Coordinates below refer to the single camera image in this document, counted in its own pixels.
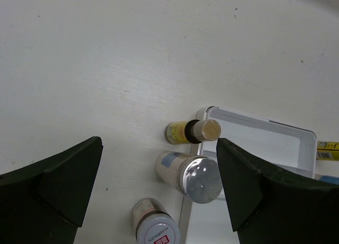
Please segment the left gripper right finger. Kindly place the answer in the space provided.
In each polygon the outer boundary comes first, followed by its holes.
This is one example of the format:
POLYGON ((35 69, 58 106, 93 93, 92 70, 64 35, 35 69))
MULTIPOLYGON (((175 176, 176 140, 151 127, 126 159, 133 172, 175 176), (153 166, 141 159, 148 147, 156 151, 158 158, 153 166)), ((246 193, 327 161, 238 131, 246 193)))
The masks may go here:
POLYGON ((240 243, 338 243, 338 185, 288 171, 226 138, 216 150, 240 243))

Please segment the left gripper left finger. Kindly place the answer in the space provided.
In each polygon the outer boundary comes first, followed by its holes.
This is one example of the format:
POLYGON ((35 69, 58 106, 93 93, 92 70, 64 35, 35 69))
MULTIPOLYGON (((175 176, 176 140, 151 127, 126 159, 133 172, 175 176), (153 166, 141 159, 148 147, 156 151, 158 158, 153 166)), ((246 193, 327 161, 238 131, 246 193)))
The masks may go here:
POLYGON ((73 243, 90 201, 103 144, 93 136, 1 175, 1 243, 73 243))

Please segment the white-lid sauce jar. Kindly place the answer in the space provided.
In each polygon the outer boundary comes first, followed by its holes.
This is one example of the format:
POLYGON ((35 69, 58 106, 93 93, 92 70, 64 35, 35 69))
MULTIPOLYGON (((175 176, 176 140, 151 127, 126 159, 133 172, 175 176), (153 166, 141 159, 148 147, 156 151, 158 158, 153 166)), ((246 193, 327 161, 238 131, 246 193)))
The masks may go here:
POLYGON ((181 242, 178 224, 154 198, 140 200, 132 209, 132 220, 138 244, 181 242))

